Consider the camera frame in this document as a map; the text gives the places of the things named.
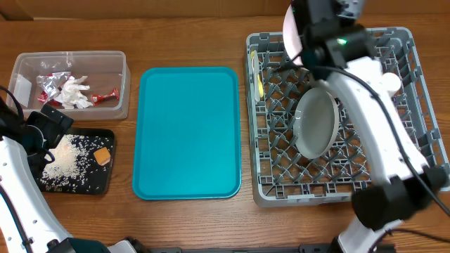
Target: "black tray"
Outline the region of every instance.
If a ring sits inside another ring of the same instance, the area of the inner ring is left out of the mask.
[[[84,175],[84,183],[76,179],[69,178],[69,184],[65,186],[49,187],[55,181],[55,179],[46,179],[42,181],[39,175],[36,178],[36,183],[42,192],[51,193],[76,193],[87,195],[100,195],[108,191],[108,186],[111,178],[111,171],[113,170],[114,154],[116,140],[114,133],[107,129],[84,129],[84,128],[71,128],[66,134],[83,136],[84,143],[104,143],[104,146],[111,154],[111,160],[105,166],[101,166],[97,163],[94,152],[98,150],[95,148],[89,151],[86,163],[84,166],[86,173]],[[77,139],[75,142],[79,144],[82,140]]]

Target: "black speckled tray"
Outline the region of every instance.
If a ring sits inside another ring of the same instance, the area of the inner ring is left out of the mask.
[[[64,186],[54,186],[60,182],[57,182],[55,179],[44,180],[40,175],[39,178],[35,179],[39,189],[42,192],[51,193],[76,193],[87,195],[100,195],[106,193],[111,178],[111,171],[113,170],[116,144],[114,133],[107,129],[71,128],[66,134],[79,136],[75,140],[72,140],[72,144],[84,145],[84,147],[89,150],[86,159],[87,165],[84,166],[86,169],[84,181],[68,178],[68,184]],[[111,154],[111,160],[105,166],[99,165],[94,157],[94,152],[102,147],[106,147]]]

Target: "green light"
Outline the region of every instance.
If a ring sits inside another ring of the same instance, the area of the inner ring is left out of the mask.
[[[347,43],[347,40],[345,40],[345,39],[337,39],[337,43],[339,45],[343,45],[344,46]]]

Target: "turquoise rectangular tray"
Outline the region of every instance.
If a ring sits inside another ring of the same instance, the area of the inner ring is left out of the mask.
[[[138,197],[192,200],[239,191],[238,85],[228,67],[162,67],[143,74],[133,171]]]

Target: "dish rack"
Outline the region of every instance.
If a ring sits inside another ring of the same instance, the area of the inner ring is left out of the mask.
[[[392,101],[411,140],[431,167],[450,174],[442,137],[411,32],[404,27],[368,29],[375,37],[377,57],[384,72],[401,78]],[[255,101],[251,52],[257,51],[264,96]],[[350,201],[353,192],[371,184],[359,135],[342,103],[340,125],[331,149],[315,159],[303,157],[295,147],[294,114],[308,90],[305,70],[275,73],[289,61],[281,32],[254,33],[247,38],[245,93],[250,125],[250,162],[253,198],[260,207],[319,205]]]

